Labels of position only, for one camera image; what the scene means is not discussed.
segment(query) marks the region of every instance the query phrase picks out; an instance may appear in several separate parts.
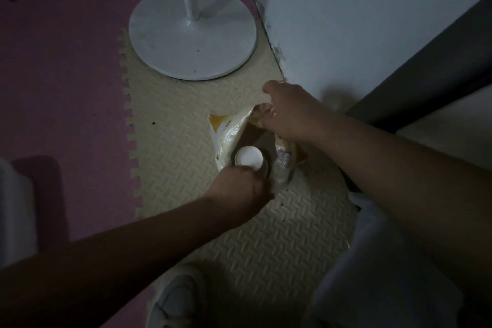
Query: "foam floor mat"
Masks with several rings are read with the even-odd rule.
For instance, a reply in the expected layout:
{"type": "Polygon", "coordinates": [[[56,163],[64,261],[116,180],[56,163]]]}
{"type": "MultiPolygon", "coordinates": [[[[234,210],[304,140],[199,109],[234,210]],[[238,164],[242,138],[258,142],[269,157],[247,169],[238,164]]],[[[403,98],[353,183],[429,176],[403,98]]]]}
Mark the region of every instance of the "foam floor mat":
{"type": "MultiPolygon", "coordinates": [[[[207,116],[230,114],[268,101],[261,92],[283,80],[264,30],[249,61],[217,80],[189,82],[147,67],[131,48],[127,32],[122,65],[133,125],[143,207],[148,217],[192,201],[217,175],[207,116]]],[[[296,326],[314,288],[347,249],[356,208],[336,165],[315,150],[254,219],[195,251],[183,262],[196,264],[207,280],[212,326],[296,326]]]]}

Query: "packaging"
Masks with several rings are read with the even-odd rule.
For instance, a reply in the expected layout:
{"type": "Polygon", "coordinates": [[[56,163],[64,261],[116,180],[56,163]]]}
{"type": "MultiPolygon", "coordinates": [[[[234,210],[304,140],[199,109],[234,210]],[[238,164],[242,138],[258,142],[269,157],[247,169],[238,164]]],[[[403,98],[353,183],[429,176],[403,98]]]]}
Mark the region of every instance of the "packaging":
{"type": "Polygon", "coordinates": [[[246,145],[259,148],[269,164],[267,176],[273,192],[284,189],[292,171],[307,155],[296,143],[288,142],[261,128],[259,117],[271,104],[244,107],[235,114],[209,115],[210,135],[218,170],[231,166],[236,152],[246,145]]]}

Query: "standing fan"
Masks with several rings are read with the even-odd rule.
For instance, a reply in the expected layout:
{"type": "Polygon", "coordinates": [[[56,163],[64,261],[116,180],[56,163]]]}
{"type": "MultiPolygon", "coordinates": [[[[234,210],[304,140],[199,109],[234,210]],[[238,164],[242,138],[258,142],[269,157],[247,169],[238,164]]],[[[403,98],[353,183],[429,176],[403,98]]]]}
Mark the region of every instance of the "standing fan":
{"type": "Polygon", "coordinates": [[[256,43],[254,18],[240,0],[142,0],[128,32],[145,64],[184,80],[236,70],[256,43]]]}

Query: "right hand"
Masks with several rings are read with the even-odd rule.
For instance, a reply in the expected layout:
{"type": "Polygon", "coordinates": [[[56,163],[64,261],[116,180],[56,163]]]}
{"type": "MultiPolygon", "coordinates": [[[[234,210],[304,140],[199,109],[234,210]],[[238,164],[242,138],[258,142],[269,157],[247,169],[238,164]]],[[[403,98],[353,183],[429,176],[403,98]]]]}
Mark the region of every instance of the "right hand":
{"type": "Polygon", "coordinates": [[[270,95],[272,105],[263,107],[260,126],[288,141],[312,142],[320,121],[332,113],[298,84],[271,80],[263,92],[270,95]]]}

